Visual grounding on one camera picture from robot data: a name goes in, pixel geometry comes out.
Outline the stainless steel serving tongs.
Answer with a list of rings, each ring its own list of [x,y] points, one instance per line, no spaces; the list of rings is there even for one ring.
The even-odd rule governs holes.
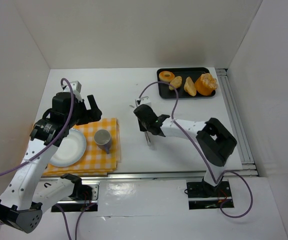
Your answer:
[[[135,104],[134,104],[134,105],[130,104],[129,106],[130,106],[131,108],[135,108],[135,107],[138,106],[138,103],[137,103],[137,101],[135,100]],[[148,134],[146,131],[144,132],[144,136],[145,136],[145,140],[146,140],[147,145],[150,147],[150,146],[152,145],[152,142],[151,142],[151,139],[150,139],[150,137],[149,137],[149,134]]]

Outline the oval bread roll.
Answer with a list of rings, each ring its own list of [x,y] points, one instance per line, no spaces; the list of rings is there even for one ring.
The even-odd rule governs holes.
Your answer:
[[[182,77],[176,76],[169,84],[170,91],[180,88],[182,85]]]

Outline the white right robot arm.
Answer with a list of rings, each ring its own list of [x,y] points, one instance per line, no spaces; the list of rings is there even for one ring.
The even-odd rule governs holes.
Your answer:
[[[214,192],[218,188],[237,140],[217,118],[212,117],[205,122],[172,119],[166,114],[157,116],[147,104],[139,105],[133,113],[142,132],[191,141],[207,167],[202,179],[204,189]]]

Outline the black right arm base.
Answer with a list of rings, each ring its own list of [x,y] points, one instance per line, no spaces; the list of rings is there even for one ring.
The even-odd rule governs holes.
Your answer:
[[[184,193],[188,197],[190,210],[234,208],[231,187],[228,181],[222,181],[217,188],[207,188],[202,181],[187,182]]]

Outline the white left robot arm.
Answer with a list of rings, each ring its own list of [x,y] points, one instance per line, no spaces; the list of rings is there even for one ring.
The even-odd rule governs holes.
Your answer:
[[[51,108],[34,124],[20,168],[0,195],[0,223],[29,234],[36,229],[43,213],[62,199],[91,199],[92,188],[69,173],[36,192],[41,176],[69,130],[101,119],[94,96],[88,95],[87,99],[90,109],[79,93],[59,92],[52,98]]]

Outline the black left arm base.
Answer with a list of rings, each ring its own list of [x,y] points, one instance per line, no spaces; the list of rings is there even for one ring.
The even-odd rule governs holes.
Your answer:
[[[97,212],[100,185],[98,183],[91,183],[88,186],[90,189],[81,193],[77,199],[65,197],[57,204],[63,209],[65,213],[81,212],[87,207],[88,209],[86,212]]]

